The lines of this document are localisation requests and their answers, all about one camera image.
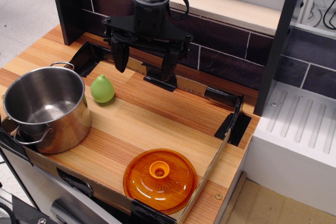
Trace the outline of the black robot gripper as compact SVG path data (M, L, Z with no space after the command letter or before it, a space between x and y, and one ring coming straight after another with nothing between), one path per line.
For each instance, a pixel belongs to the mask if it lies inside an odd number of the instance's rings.
M182 20L189 13L189 2L183 0L186 11L173 16L169 1L149 3L134 1L134 14L131 16L107 17L102 22L105 26L104 41L111 46L115 68L124 72L129 60L129 48L151 50L165 54L161 68L161 81L170 80L178 59L187 58L193 36L174 26L173 20Z

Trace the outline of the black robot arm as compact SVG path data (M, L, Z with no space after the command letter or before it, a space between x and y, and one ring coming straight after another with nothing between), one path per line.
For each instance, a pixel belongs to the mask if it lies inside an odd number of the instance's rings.
M188 16L185 12L174 17L170 10L170 0L132 0L134 14L123 17L107 17L103 20L103 39L111 47L114 65L124 72L129 60L129 49L158 52L164 58L161 80L170 80L178 61L187 58L193 35L176 27L170 19L181 20Z

